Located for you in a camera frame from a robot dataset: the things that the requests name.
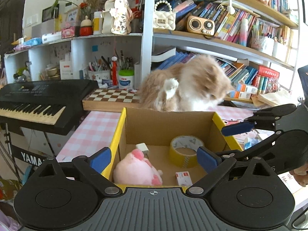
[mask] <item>red flower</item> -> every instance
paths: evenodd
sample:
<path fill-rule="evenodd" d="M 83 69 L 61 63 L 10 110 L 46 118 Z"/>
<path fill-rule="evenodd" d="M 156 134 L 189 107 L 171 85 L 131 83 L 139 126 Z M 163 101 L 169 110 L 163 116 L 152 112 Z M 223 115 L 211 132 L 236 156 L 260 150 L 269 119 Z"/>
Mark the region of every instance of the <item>red flower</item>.
<path fill-rule="evenodd" d="M 88 6 L 88 4 L 85 3 L 85 2 L 82 2 L 82 3 L 80 4 L 80 8 L 86 8 L 87 6 Z"/>

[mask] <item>gold radio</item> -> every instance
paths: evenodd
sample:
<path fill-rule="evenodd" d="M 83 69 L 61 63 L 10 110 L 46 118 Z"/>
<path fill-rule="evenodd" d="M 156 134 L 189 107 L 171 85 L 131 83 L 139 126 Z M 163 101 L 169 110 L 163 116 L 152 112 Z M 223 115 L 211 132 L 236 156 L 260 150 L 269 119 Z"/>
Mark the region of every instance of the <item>gold radio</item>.
<path fill-rule="evenodd" d="M 215 23 L 210 19 L 190 16 L 187 21 L 187 30 L 190 33 L 213 36 Z"/>

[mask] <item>cat's fur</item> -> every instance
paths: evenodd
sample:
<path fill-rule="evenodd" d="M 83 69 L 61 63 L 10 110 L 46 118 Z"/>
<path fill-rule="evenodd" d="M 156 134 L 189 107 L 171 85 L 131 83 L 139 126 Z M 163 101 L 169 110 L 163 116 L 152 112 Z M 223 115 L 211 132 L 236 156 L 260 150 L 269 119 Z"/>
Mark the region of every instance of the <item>cat's fur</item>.
<path fill-rule="evenodd" d="M 141 107 L 158 111 L 205 111 L 223 101 L 231 82 L 214 58 L 197 55 L 165 70 L 155 70 L 141 84 Z"/>

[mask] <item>chessboard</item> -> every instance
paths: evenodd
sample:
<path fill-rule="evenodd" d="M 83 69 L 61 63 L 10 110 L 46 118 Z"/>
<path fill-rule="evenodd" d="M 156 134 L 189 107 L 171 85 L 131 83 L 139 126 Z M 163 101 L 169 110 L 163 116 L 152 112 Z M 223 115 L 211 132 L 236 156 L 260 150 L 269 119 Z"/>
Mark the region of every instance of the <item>chessboard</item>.
<path fill-rule="evenodd" d="M 82 103 L 84 110 L 121 112 L 124 107 L 139 107 L 135 90 L 96 89 Z"/>

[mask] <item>green leaf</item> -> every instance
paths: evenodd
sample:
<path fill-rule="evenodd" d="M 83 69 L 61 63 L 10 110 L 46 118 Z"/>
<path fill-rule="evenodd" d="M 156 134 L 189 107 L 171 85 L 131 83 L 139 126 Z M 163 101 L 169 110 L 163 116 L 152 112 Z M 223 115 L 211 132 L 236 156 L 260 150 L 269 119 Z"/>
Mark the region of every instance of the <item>green leaf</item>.
<path fill-rule="evenodd" d="M 48 11 L 49 15 L 52 15 L 52 13 L 53 13 L 55 7 L 58 5 L 58 3 L 59 3 L 59 0 L 55 0 L 55 2 L 53 3 L 53 5 L 51 6 L 51 8 Z"/>

